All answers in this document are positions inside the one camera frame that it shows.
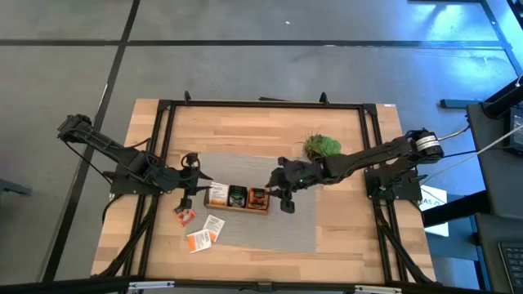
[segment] white cable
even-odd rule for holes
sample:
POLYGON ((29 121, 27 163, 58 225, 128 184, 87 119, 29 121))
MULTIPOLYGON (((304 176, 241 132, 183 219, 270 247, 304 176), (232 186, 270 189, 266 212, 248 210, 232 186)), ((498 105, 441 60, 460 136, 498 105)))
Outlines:
POLYGON ((461 131, 456 131, 455 133, 452 133, 452 134, 450 134, 448 136, 444 136, 444 137, 438 138, 438 140, 445 140, 445 139, 452 138, 453 136, 457 136, 457 135, 465 132, 466 130, 468 130, 469 127, 471 127, 471 126, 467 126, 464 129, 462 129, 461 131))
POLYGON ((481 149, 480 151, 474 153, 472 156, 467 157, 467 158, 465 158, 464 160, 460 161, 459 163, 453 164, 453 165, 451 165, 450 167, 447 167, 447 168, 445 168, 445 169, 443 169, 443 170, 441 170, 441 171, 435 173, 435 174, 432 175, 432 176, 429 176, 429 177, 428 177, 428 178, 427 178, 427 179, 422 183, 422 185, 425 185, 425 184, 426 184, 429 180, 431 180, 433 177, 435 177, 435 176, 437 176, 437 175, 439 175, 439 174, 441 174, 441 173, 443 173, 443 172, 446 172, 446 171, 448 171, 449 169, 454 168, 454 167, 456 167, 456 166, 458 166, 458 165, 460 165, 460 164, 466 162, 467 160, 469 160, 469 159, 471 159, 471 158, 474 158, 474 157, 477 156, 477 155, 482 154, 484 151, 486 151, 486 150, 489 149, 490 147, 496 145, 497 143, 499 143, 499 142, 502 141, 503 139, 507 138, 508 136, 512 135, 513 133, 515 133, 516 131, 519 131, 519 130, 522 129, 522 128, 523 128, 523 124, 520 125, 519 127, 515 128, 515 129, 513 129, 512 131, 508 132, 507 134, 501 136, 499 139, 497 139, 496 141, 490 143, 489 145, 487 145, 486 147, 484 147, 484 148, 481 149))
POLYGON ((520 84, 520 80, 521 80, 521 78, 523 78, 523 74, 522 74, 522 75, 517 79, 517 81, 516 81, 516 87, 521 86, 521 84, 520 84))

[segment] black metal frame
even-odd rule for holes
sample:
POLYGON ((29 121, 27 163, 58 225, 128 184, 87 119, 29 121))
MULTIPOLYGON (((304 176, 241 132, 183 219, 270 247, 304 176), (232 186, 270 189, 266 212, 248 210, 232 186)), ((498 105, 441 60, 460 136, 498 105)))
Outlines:
MULTIPOLYGON (((291 109, 352 109, 357 110, 359 119, 360 119, 360 127, 361 127, 361 134, 363 137, 363 144, 364 148, 368 149, 370 148, 370 140, 369 140, 369 129, 367 127, 366 122, 366 115, 370 115, 371 121, 372 121, 372 128, 374 133, 374 138, 377 145, 380 145, 382 143, 382 137, 378 122, 378 112, 376 109, 376 105, 374 104, 334 104, 330 103, 327 96, 322 93, 319 102, 291 102, 291 101, 267 101, 267 100, 261 100, 261 101, 220 101, 220 100, 192 100, 190 98, 190 95, 188 92, 185 93, 185 99, 184 100, 160 100, 158 111, 156 114, 156 119, 154 120, 154 127, 153 127, 153 134, 151 136, 151 145, 156 143, 156 139, 158 138, 158 132, 159 132, 159 124, 161 122, 161 117, 163 114, 163 111, 166 109, 166 105, 170 106, 170 111, 168 115, 168 121, 166 126, 166 133, 164 135, 164 141, 163 141, 163 147, 162 147, 162 154, 161 159, 163 161, 167 158, 167 151, 168 151, 168 144, 170 142, 170 137, 172 133, 172 125, 174 122, 174 115, 175 115, 175 109, 177 106, 192 106, 192 107, 249 107, 249 108, 291 108, 291 109)), ((153 206, 153 216, 156 215, 156 210, 158 209, 158 199, 159 195, 153 195, 151 206, 153 206)), ((373 199, 373 208, 376 208, 376 206, 380 207, 380 203, 377 199, 373 199)), ((398 230, 398 223, 396 219, 396 211, 394 209, 394 203, 388 202, 388 214, 389 214, 389 220, 391 222, 391 227, 393 230, 394 235, 400 239, 400 234, 398 230)), ((136 205, 135 210, 135 220, 133 221, 133 229, 132 231, 136 230, 136 227, 138 226, 138 220, 143 213, 143 203, 140 201, 136 205)), ((378 238, 379 238, 379 248, 380 248, 380 254, 382 257, 382 270, 384 273, 384 278, 386 283, 392 282, 392 274, 391 274, 391 265, 388 258, 387 253, 387 241, 385 238, 384 233, 379 229, 378 225, 378 218, 375 218, 376 226, 378 230, 378 238)), ((152 242, 152 236, 153 236, 153 229, 154 229, 154 220, 151 222, 150 227, 147 229, 147 233, 145 234, 144 239, 144 245, 141 252, 141 258, 140 258, 140 265, 138 270, 138 276, 145 278, 145 267, 147 264, 148 256, 149 256, 149 250, 150 245, 152 242)), ((130 274, 130 264, 132 263, 133 255, 130 255, 128 259, 126 260, 126 265, 124 267, 124 274, 130 274)), ((400 270, 400 281, 407 282, 407 274, 405 265, 403 265, 401 259, 399 256, 397 256, 397 263, 400 270)), ((202 281, 202 283, 199 283, 200 281, 195 280, 191 282, 191 285, 195 285, 194 287, 197 287, 198 285, 201 287, 208 286, 208 283, 206 281, 202 281)), ((213 281, 211 284, 213 287, 224 287, 224 286, 230 286, 232 284, 243 284, 241 282, 234 282, 234 281, 213 281)), ((307 283, 296 283, 296 287, 302 288, 304 284, 307 283)), ((334 284, 332 286, 322 286, 323 284, 314 283, 314 287, 321 287, 321 289, 324 290, 338 290, 339 287, 334 287, 334 284)), ((347 290, 346 284, 343 284, 343 288, 347 290)))
POLYGON ((486 190, 464 196, 445 205, 427 209, 422 212, 423 225, 427 228, 461 217, 473 216, 477 212, 490 213, 490 203, 486 190))
POLYGON ((508 6, 512 9, 512 13, 516 17, 517 22, 520 24, 520 27, 523 29, 523 4, 516 4, 520 0, 507 0, 508 6))
POLYGON ((354 283, 264 283, 264 282, 243 282, 243 281, 208 281, 208 280, 161 280, 161 279, 147 279, 137 276, 127 277, 111 277, 111 278, 90 278, 77 279, 67 281, 56 281, 51 283, 27 283, 17 285, 0 286, 2 293, 55 293, 55 294, 70 294, 81 289, 82 293, 108 293, 125 291, 131 285, 137 285, 139 282, 163 282, 165 286, 170 288, 187 287, 187 288, 215 288, 215 289, 236 289, 236 290, 253 290, 258 292, 274 292, 274 291, 289 291, 289 290, 307 290, 307 291, 343 291, 345 293, 355 293, 356 291, 363 293, 374 293, 371 287, 374 287, 375 292, 385 293, 384 290, 389 290, 386 293, 403 293, 403 294, 486 294, 494 292, 485 292, 481 290, 470 290, 456 287, 442 287, 437 284, 418 284, 407 282, 390 282, 385 286, 369 285, 369 284, 354 284, 354 283))
MULTIPOLYGON (((0 39, 0 47, 4 46, 34 46, 34 47, 117 47, 116 55, 114 57, 113 64, 110 69, 109 77, 107 79, 106 88, 101 98, 100 106, 96 112, 94 119, 94 128, 99 131, 103 123, 105 113, 109 106, 110 98, 114 89, 116 78, 120 65, 123 61, 123 55, 127 47, 183 47, 183 46, 308 46, 308 47, 413 47, 413 48, 472 48, 472 49, 485 49, 490 50, 503 50, 510 60, 516 74, 523 74, 523 70, 518 64, 516 57, 512 53, 512 47, 507 42, 507 39, 503 35, 503 32, 499 28, 498 21, 494 17, 494 13, 490 10, 486 0, 418 0, 419 2, 457 2, 457 3, 480 3, 487 15, 498 41, 353 41, 353 40, 129 40, 134 20, 138 12, 141 0, 133 0, 132 6, 125 24, 122 37, 120 39, 0 39)), ((190 98, 186 96, 186 99, 181 102, 176 102, 176 105, 186 105, 190 98)), ((443 100, 442 105, 452 107, 450 103, 456 102, 456 100, 443 100)), ((199 106, 214 106, 216 103, 223 103, 217 101, 197 101, 192 100, 191 105, 199 106)), ((281 103, 279 102, 278 107, 282 108, 317 108, 317 107, 328 107, 337 108, 335 105, 329 104, 324 105, 324 102, 317 104, 307 103, 281 103)), ((250 107, 248 102, 235 102, 235 107, 250 107)), ((256 107, 274 107, 272 104, 266 102, 257 102, 256 107)), ((381 137, 376 139, 378 143, 381 141, 381 137)), ((90 161, 92 159, 94 149, 87 147, 83 151, 83 157, 90 161)), ((78 207, 79 199, 82 193, 85 180, 87 178, 88 164, 84 161, 80 161, 78 168, 73 177, 73 182, 69 187, 69 192, 65 200, 65 207, 60 219, 60 227, 56 231, 53 238, 52 248, 50 255, 47 258, 47 267, 45 272, 42 273, 42 280, 45 282, 52 281, 55 278, 56 271, 60 264, 61 254, 65 247, 65 242, 69 234, 70 227, 73 222, 74 214, 78 207)), ((135 226, 141 213, 143 212, 143 205, 145 196, 139 196, 139 205, 135 215, 135 226)), ((389 213, 395 215, 394 208, 391 205, 389 213)), ((391 223, 392 229, 396 232, 395 225, 391 223)), ((129 271, 130 265, 124 267, 124 270, 129 271)), ((400 269, 400 275, 403 277, 402 272, 405 270, 400 269)))

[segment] cable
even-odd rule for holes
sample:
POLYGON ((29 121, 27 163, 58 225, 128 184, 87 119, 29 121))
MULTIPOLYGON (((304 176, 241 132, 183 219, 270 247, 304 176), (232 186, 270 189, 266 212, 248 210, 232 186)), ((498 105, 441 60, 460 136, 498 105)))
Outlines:
MULTIPOLYGON (((149 156, 152 156, 152 155, 149 155, 145 157, 145 160, 147 162, 147 164, 149 164, 149 167, 151 168, 152 172, 154 174, 156 174, 156 176, 159 176, 159 177, 162 177, 166 180, 178 180, 178 181, 188 181, 188 180, 192 180, 194 179, 195 177, 199 176, 199 171, 200 171, 200 161, 199 159, 197 158, 196 159, 196 162, 198 163, 198 166, 197 166, 197 171, 194 173, 194 175, 192 176, 188 176, 186 178, 183 178, 183 177, 180 177, 180 178, 173 178, 173 177, 170 177, 170 176, 165 176, 164 174, 162 174, 160 171, 157 171, 157 169, 161 169, 161 167, 156 167, 154 164, 152 164, 149 160, 149 156)), ((185 155, 183 158, 181 158, 181 165, 183 167, 190 167, 190 166, 186 166, 183 164, 183 161, 184 159, 187 158, 187 155, 185 155)))
MULTIPOLYGON (((65 134, 70 133, 70 132, 72 132, 72 131, 81 131, 81 132, 83 132, 84 134, 88 134, 89 136, 91 135, 91 133, 89 133, 88 131, 79 130, 79 129, 69 130, 69 131, 67 131, 65 134)), ((97 137, 92 137, 92 138, 93 138, 93 139, 97 139, 97 140, 98 140, 99 142, 101 142, 102 144, 105 143, 104 141, 101 141, 101 140, 100 140, 99 138, 97 138, 97 137)), ((119 158, 111 158, 111 159, 113 159, 117 164, 119 164, 119 165, 121 165, 121 166, 124 166, 124 165, 122 164, 122 162, 120 161, 119 158)))
POLYGON ((418 203, 416 203, 416 200, 409 200, 410 203, 412 203, 412 205, 414 205, 414 207, 416 207, 416 209, 419 210, 419 212, 423 212, 421 208, 419 208, 419 205, 418 203))
POLYGON ((392 206, 392 204, 394 204, 394 201, 395 201, 395 200, 396 200, 396 198, 393 198, 392 201, 391 201, 390 203, 385 204, 385 205, 379 203, 379 206, 381 206, 381 207, 390 207, 390 206, 392 206))
POLYGON ((523 74, 519 78, 517 78, 516 87, 520 87, 521 86, 521 84, 520 84, 521 78, 523 78, 523 74))
MULTIPOLYGON (((498 147, 498 148, 491 148, 491 149, 488 149, 486 151, 493 151, 493 150, 504 150, 504 149, 510 149, 511 147, 498 147)), ((479 150, 470 150, 470 151, 465 151, 465 152, 460 152, 460 153, 456 153, 456 154, 450 154, 450 155, 445 155, 444 157, 442 158, 449 158, 449 157, 453 157, 453 156, 459 156, 459 155, 465 155, 465 154, 471 154, 471 153, 475 153, 475 152, 478 152, 479 150)))
POLYGON ((436 196, 434 196, 434 194, 432 194, 431 192, 425 190, 423 187, 419 187, 419 188, 422 189, 423 191, 427 192, 427 193, 428 193, 429 195, 431 195, 435 200, 437 200, 437 201, 439 201, 439 202, 441 202, 441 203, 443 203, 443 204, 447 204, 447 202, 445 202, 445 201, 443 201, 443 200, 437 198, 436 196))
POLYGON ((122 194, 116 194, 114 196, 114 198, 111 199, 111 201, 109 201, 109 203, 107 203, 107 205, 105 205, 104 211, 101 213, 101 224, 104 224, 104 222, 105 222, 105 214, 107 213, 107 210, 109 209, 111 204, 113 204, 116 200, 120 199, 120 197, 122 197, 122 194))
POLYGON ((119 268, 122 266, 123 262, 131 254, 132 249, 136 246, 138 241, 141 238, 141 235, 145 232, 147 228, 150 227, 151 222, 153 221, 153 206, 149 206, 149 210, 145 214, 144 218, 141 220, 141 223, 136 228, 135 232, 131 234, 127 243, 123 246, 120 253, 111 261, 107 269, 101 272, 100 276, 115 276, 118 273, 119 268))
POLYGON ((447 135, 447 136, 444 136, 444 137, 438 138, 438 140, 447 140, 447 139, 449 139, 449 138, 452 138, 452 137, 454 137, 454 136, 457 136, 457 135, 459 135, 459 134, 461 134, 461 133, 464 133, 464 132, 465 132, 466 130, 468 130, 470 127, 471 127, 471 126, 468 125, 467 127, 465 127, 464 129, 462 129, 461 131, 456 131, 456 132, 454 132, 454 133, 452 133, 452 134, 450 134, 450 135, 447 135))
POLYGON ((145 143, 147 143, 149 141, 150 141, 150 138, 147 138, 147 139, 143 140, 142 142, 136 143, 136 144, 131 145, 131 146, 118 147, 118 146, 111 146, 111 145, 109 145, 109 148, 117 149, 117 150, 133 149, 133 148, 136 148, 136 147, 138 147, 140 145, 143 145, 143 144, 145 144, 145 143))
POLYGON ((441 170, 441 171, 439 171, 439 172, 433 174, 432 176, 429 176, 429 177, 428 177, 428 178, 427 178, 427 179, 422 183, 422 185, 425 185, 429 180, 431 180, 431 179, 434 178, 435 176, 437 176, 437 175, 439 175, 439 174, 441 174, 441 173, 443 173, 443 172, 446 172, 446 171, 448 171, 449 169, 454 168, 454 167, 456 167, 456 166, 458 166, 458 165, 460 165, 460 164, 466 162, 467 160, 476 157, 476 156, 479 155, 479 154, 482 154, 483 152, 485 152, 486 150, 488 150, 488 149, 491 148, 492 146, 496 145, 497 143, 501 142, 503 139, 507 138, 508 136, 512 135, 513 133, 515 133, 516 131, 519 131, 519 130, 522 129, 522 128, 523 128, 523 124, 520 125, 519 127, 515 128, 515 129, 513 129, 512 131, 508 132, 507 134, 505 134, 505 135, 499 137, 497 140, 495 140, 494 142, 490 143, 489 145, 487 145, 486 147, 484 147, 484 148, 481 149, 480 151, 475 152, 472 156, 469 156, 469 157, 465 158, 464 160, 460 161, 459 163, 453 164, 453 165, 451 165, 450 167, 447 167, 447 168, 445 168, 445 169, 443 169, 443 170, 441 170))
POLYGON ((76 151, 73 147, 71 147, 71 145, 67 144, 67 142, 64 142, 64 144, 67 147, 69 147, 69 149, 73 150, 73 152, 75 152, 76 155, 78 155, 84 162, 88 163, 92 168, 94 168, 95 171, 100 174, 100 176, 102 176, 105 180, 107 180, 109 185, 113 184, 113 182, 111 180, 109 180, 109 178, 107 176, 104 176, 104 174, 98 168, 96 168, 90 161, 88 161, 86 158, 84 158, 83 155, 81 155, 78 151, 76 151))

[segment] desk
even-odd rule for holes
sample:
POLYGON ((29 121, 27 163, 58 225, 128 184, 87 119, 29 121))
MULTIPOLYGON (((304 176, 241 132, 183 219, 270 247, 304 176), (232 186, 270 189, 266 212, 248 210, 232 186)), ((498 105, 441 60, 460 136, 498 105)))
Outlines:
MULTIPOLYGON (((157 104, 157 100, 136 101, 125 145, 150 136, 157 104)), ((383 141, 401 136, 396 107, 377 107, 383 141)), ((371 126, 369 117, 368 128, 373 144, 371 126)), ((363 149, 360 120, 354 110, 177 107, 167 164, 180 168, 181 156, 190 151, 300 156, 302 145, 299 142, 318 132, 339 140, 344 154, 363 149)), ((357 171, 338 185, 319 187, 317 191, 316 254, 226 246, 219 242, 209 250, 189 254, 184 240, 186 232, 171 213, 179 204, 183 190, 165 194, 159 201, 145 276, 384 283, 376 224, 372 204, 367 199, 363 172, 357 171)), ((92 266, 93 274, 104 270, 128 240, 135 207, 136 195, 126 195, 107 211, 92 266)), ((396 201, 396 214, 402 243, 424 274, 434 279, 419 211, 409 202, 396 201)), ((137 272, 141 244, 138 243, 136 248, 132 273, 137 272)), ((393 277, 397 280, 396 259, 390 245, 388 252, 393 277)))
POLYGON ((508 219, 485 213, 475 214, 478 241, 481 246, 492 291, 510 293, 508 276, 498 244, 523 241, 523 220, 508 219))
MULTIPOLYGON (((505 134, 503 119, 488 118, 480 105, 467 106, 476 149, 482 149, 505 134)), ((476 212, 523 219, 521 175, 523 158, 503 150, 486 151, 479 155, 485 191, 423 212, 425 226, 437 225, 476 212)))

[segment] green leafy toy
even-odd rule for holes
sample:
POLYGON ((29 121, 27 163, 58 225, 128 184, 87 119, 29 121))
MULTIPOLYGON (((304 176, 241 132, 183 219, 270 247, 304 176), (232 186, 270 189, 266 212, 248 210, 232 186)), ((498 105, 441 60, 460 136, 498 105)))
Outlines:
POLYGON ((333 156, 341 152, 340 142, 320 134, 310 136, 303 144, 303 153, 311 161, 318 157, 333 156))

